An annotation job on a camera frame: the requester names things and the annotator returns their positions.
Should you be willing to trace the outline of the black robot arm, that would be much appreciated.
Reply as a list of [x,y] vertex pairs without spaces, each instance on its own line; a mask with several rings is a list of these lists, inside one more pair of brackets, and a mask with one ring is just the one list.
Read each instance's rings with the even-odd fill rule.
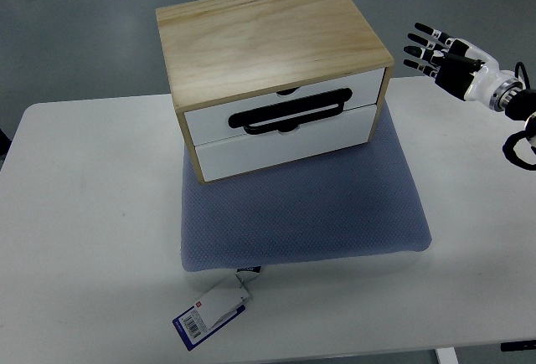
[[505,116],[511,120],[525,123],[536,111],[535,93],[536,90],[533,89],[519,91],[507,103],[504,109]]

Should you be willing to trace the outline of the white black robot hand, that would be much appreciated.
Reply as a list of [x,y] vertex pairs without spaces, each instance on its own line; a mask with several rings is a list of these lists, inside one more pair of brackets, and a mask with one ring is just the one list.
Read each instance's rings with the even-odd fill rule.
[[432,78],[448,94],[462,101],[478,101],[497,112],[528,88],[517,71],[501,70],[490,54],[462,38],[415,24],[409,33],[412,45],[404,47],[410,58],[404,65]]

